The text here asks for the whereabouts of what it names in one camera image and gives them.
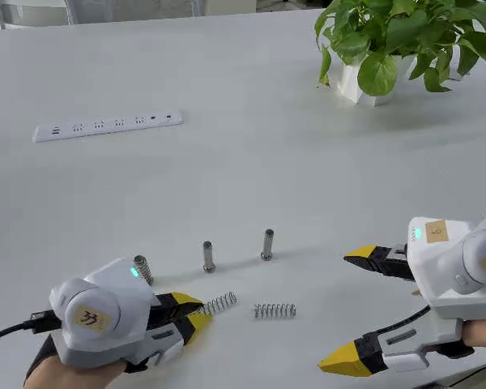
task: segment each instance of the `socket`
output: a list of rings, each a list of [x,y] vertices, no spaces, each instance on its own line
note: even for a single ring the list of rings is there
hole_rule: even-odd
[[[35,143],[46,142],[48,140],[78,138],[80,136],[175,126],[182,123],[183,119],[179,110],[162,109],[146,115],[95,118],[70,123],[40,125],[34,131],[32,141]]]

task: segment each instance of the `metal bolt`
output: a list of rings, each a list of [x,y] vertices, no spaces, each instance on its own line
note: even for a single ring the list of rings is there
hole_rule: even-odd
[[[265,231],[265,240],[262,244],[261,258],[264,261],[270,261],[272,259],[272,241],[274,240],[274,230],[268,229]]]
[[[216,270],[216,265],[212,260],[212,243],[209,241],[205,241],[203,243],[203,270],[206,273],[214,273]]]
[[[147,264],[146,257],[142,255],[137,255],[133,258],[133,263],[137,271],[144,277],[148,285],[153,285],[153,277],[151,276],[151,271],[149,270],[149,265]]]

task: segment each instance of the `spring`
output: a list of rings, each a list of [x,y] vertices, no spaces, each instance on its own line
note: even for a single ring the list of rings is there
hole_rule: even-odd
[[[236,304],[236,295],[233,292],[225,293],[214,300],[204,302],[203,306],[198,309],[199,314],[218,314],[222,310]]]
[[[254,306],[256,318],[295,318],[296,314],[295,304],[256,304]]]
[[[146,280],[147,284],[152,285],[153,277],[151,276],[151,271],[149,270],[149,265],[147,264],[146,258],[142,255],[137,255],[135,258],[133,258],[133,263],[137,271]]]

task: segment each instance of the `potted plant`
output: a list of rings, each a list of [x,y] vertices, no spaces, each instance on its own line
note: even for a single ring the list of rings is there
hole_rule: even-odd
[[[447,92],[441,84],[449,76],[454,47],[460,51],[460,75],[479,57],[486,61],[486,2],[333,0],[318,17],[315,34],[322,52],[319,82],[329,85],[331,49],[345,64],[339,89],[357,103],[386,102],[413,58],[410,79],[423,76],[429,92]]]

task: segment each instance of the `green leaf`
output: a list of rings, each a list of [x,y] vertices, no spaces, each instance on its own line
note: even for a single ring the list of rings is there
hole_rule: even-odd
[[[416,8],[416,2],[413,0],[393,0],[392,9],[390,10],[390,16],[406,14],[412,15]]]
[[[474,31],[473,22],[471,20],[460,20],[455,25],[461,28],[464,32]]]
[[[343,27],[351,27],[347,24],[349,22],[349,10],[346,6],[341,6],[335,14],[335,30]]]
[[[378,18],[369,19],[364,24],[364,28],[362,28],[362,32],[366,34],[370,39],[378,39],[383,34],[383,29],[380,23],[378,22]]]
[[[445,82],[450,77],[450,65],[437,72],[439,73],[439,83]]]
[[[485,32],[467,32],[459,40],[459,45],[465,45],[468,49],[482,57],[486,61],[486,33]]]
[[[450,61],[452,60],[453,49],[446,48],[443,50],[439,50],[437,52],[437,62],[436,62],[436,69],[438,71],[443,71],[446,67],[450,66]]]
[[[454,49],[452,46],[447,46],[437,52],[436,69],[439,73],[439,83],[446,81],[450,76],[450,61],[453,55]]]
[[[469,6],[476,6],[479,4],[477,0],[455,0],[455,6],[461,8],[468,8]]]
[[[392,8],[392,2],[393,0],[369,0],[368,7],[373,15],[385,18]]]
[[[353,31],[349,27],[348,24],[343,25],[340,29],[334,29],[333,33],[331,34],[330,42],[331,48],[333,51],[338,51],[338,47],[340,42],[343,38],[345,38],[348,34],[352,33]]]
[[[452,9],[455,7],[455,0],[437,0],[438,3],[442,4],[444,7]]]
[[[446,30],[445,32],[443,32],[443,35],[439,37],[436,43],[441,46],[447,46],[455,44],[456,40],[457,36],[452,31]]]
[[[439,72],[433,67],[429,67],[424,73],[424,87],[429,92],[448,92],[450,89],[442,87],[439,83]]]
[[[428,69],[433,59],[433,55],[419,53],[416,67],[412,71],[409,79],[417,79],[420,77]]]
[[[329,80],[327,78],[327,72],[330,70],[331,66],[331,55],[328,51],[327,47],[322,45],[322,64],[321,64],[321,71],[318,75],[318,82],[324,83],[327,85]]]
[[[355,31],[360,25],[360,16],[356,8],[353,11],[351,11],[351,13],[349,14],[348,23],[349,26],[351,27],[351,30],[353,31]]]
[[[373,53],[360,66],[358,85],[370,96],[385,96],[394,88],[397,71],[394,58]]]
[[[418,41],[425,47],[432,47],[448,28],[450,23],[441,20],[427,24],[421,31]]]
[[[331,40],[331,27],[325,28],[322,35]]]
[[[476,3],[473,6],[462,8],[458,6],[450,16],[450,21],[479,20],[479,23],[486,31],[486,3]]]
[[[392,53],[399,46],[413,42],[423,31],[427,14],[416,10],[408,18],[391,19],[387,26],[386,53]]]
[[[464,45],[459,46],[459,50],[461,52],[461,56],[459,57],[459,66],[457,68],[457,72],[460,75],[465,75],[473,66],[475,66],[479,60],[479,56]]]
[[[335,51],[343,56],[354,58],[364,51],[367,52],[370,42],[369,37],[364,33],[351,32],[339,42]]]
[[[333,2],[331,2],[331,4],[318,16],[317,21],[315,22],[315,41],[317,42],[319,50],[320,46],[318,44],[318,38],[321,35],[321,30],[326,25],[328,15],[334,13],[339,7],[339,4],[340,0],[333,0]]]

